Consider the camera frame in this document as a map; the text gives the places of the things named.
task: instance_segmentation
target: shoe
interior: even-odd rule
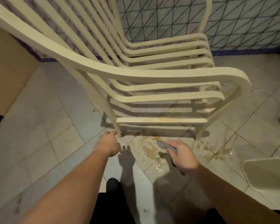
[[[106,193],[115,193],[118,197],[125,199],[123,187],[120,182],[115,178],[110,178],[106,184]]]

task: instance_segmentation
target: person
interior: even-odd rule
[[[26,212],[19,223],[82,224],[107,223],[107,220],[114,223],[135,223],[123,188],[117,180],[108,180],[106,193],[98,193],[108,158],[115,156],[120,150],[115,135],[115,131],[106,131],[93,152]],[[215,213],[225,223],[280,223],[279,214],[201,165],[188,145],[180,140],[166,143],[177,149],[177,154],[167,149],[173,163],[198,182],[215,207]],[[216,215],[210,213],[214,212],[207,212],[204,223],[216,221],[213,218]]]

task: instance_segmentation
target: person's left hand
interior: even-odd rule
[[[120,143],[116,140],[116,131],[106,131],[104,135],[100,136],[99,141],[93,148],[93,151],[101,151],[108,157],[115,156],[120,150]]]

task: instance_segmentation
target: pant leg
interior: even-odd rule
[[[90,224],[111,222],[134,224],[135,220],[125,200],[115,193],[99,193]]]

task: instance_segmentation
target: hand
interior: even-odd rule
[[[106,131],[104,135],[100,136],[99,141],[93,148],[93,151],[100,151],[108,155],[108,157],[115,156],[120,150],[120,143],[116,140],[116,131]]]
[[[165,141],[165,143],[170,144],[177,150],[176,155],[174,151],[166,149],[176,167],[184,173],[194,174],[200,163],[194,156],[190,146],[181,140]]]

